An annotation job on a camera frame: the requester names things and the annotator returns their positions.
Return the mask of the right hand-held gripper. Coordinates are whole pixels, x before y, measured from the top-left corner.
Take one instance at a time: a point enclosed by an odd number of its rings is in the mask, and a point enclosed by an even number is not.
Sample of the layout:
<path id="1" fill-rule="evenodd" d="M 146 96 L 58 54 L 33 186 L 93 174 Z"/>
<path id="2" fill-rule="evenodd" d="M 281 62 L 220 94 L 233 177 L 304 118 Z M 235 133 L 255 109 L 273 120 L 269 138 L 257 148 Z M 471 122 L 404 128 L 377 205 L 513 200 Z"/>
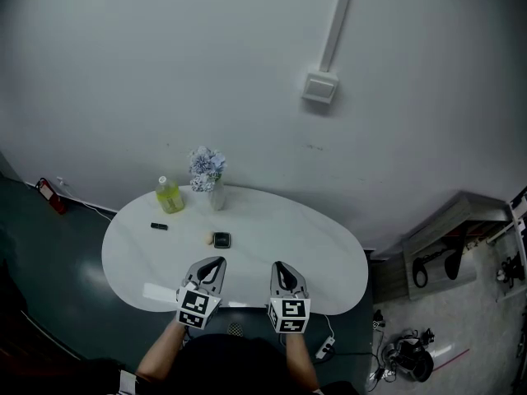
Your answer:
<path id="1" fill-rule="evenodd" d="M 276 333 L 304 333 L 310 319 L 305 278 L 291 265 L 276 261 L 270 279 L 268 317 Z"/>

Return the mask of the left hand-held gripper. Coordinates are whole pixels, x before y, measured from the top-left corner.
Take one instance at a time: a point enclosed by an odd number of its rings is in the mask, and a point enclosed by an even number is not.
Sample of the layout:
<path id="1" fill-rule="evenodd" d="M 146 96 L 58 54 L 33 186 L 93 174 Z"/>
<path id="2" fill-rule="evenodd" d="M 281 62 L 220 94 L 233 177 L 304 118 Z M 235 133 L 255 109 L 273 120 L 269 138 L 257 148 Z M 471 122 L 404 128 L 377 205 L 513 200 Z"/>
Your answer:
<path id="1" fill-rule="evenodd" d="M 226 267 L 227 261 L 221 256 L 205 258 L 190 266 L 177 292 L 178 323 L 200 330 L 207 326 L 222 303 L 215 295 L 222 291 Z"/>

